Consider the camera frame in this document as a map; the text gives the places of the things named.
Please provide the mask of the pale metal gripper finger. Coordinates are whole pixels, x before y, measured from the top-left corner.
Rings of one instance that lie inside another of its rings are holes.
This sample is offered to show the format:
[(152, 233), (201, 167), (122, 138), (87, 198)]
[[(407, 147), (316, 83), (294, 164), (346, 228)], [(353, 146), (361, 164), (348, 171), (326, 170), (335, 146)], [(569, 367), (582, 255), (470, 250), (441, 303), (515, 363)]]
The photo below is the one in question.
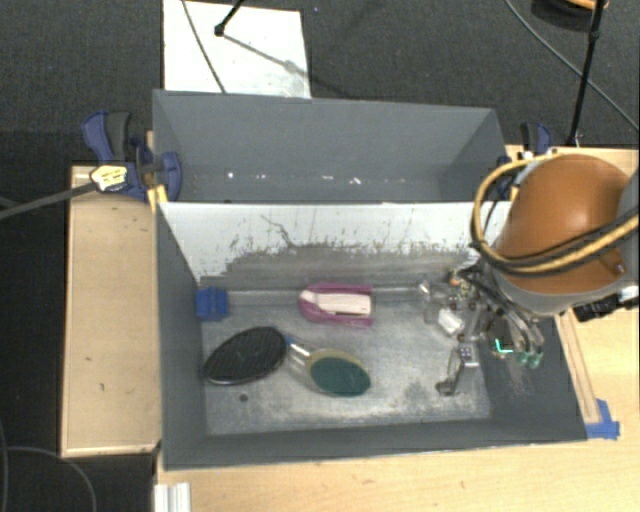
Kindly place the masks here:
[(480, 372), (480, 360), (475, 345), (457, 345), (450, 353), (446, 378), (436, 384), (440, 395), (469, 392)]
[(422, 283), (423, 319), (428, 325), (439, 326), (447, 335), (462, 333), (465, 322), (457, 313), (457, 291), (442, 283)]

